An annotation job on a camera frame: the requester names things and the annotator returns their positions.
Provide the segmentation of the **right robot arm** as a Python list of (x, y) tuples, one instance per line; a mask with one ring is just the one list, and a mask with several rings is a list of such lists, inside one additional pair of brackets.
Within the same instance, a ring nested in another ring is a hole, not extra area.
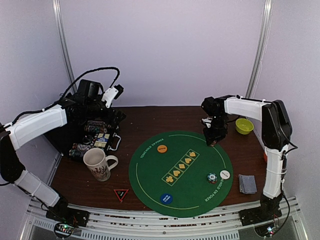
[(201, 108), (208, 115), (202, 121), (208, 146), (214, 146), (228, 133), (227, 116), (238, 115), (261, 122), (262, 142), (267, 156), (266, 179), (260, 197), (260, 206), (241, 210), (243, 225), (280, 217), (280, 201), (285, 197), (283, 184), (287, 172), (287, 154), (290, 152), (293, 128), (286, 107), (281, 100), (266, 101), (225, 95), (203, 100)]

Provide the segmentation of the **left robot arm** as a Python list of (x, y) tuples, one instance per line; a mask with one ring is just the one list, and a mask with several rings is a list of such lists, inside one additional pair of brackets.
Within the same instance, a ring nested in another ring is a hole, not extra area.
[(26, 112), (26, 117), (17, 117), (13, 122), (0, 127), (0, 175), (10, 184), (20, 187), (51, 208), (61, 222), (72, 218), (67, 200), (56, 190), (26, 170), (16, 151), (29, 141), (45, 135), (54, 147), (63, 154), (71, 149), (74, 141), (81, 140), (85, 133), (92, 133), (92, 121), (103, 121), (104, 130), (115, 133), (126, 116), (112, 108), (124, 91), (118, 85), (111, 85), (102, 94), (103, 86), (94, 81), (82, 79), (75, 94), (69, 93), (51, 106)]

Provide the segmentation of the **blue playing card deck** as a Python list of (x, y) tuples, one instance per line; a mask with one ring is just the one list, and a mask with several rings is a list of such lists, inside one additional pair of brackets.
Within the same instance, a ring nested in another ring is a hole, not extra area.
[(254, 175), (238, 175), (239, 179), (239, 191), (243, 194), (255, 194), (257, 193), (257, 185)]

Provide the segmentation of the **blue poker chip stack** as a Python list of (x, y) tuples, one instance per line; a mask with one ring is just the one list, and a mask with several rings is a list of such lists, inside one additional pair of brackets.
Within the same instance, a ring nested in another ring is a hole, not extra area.
[(207, 180), (210, 184), (215, 184), (218, 181), (218, 177), (215, 173), (209, 173), (207, 175)]

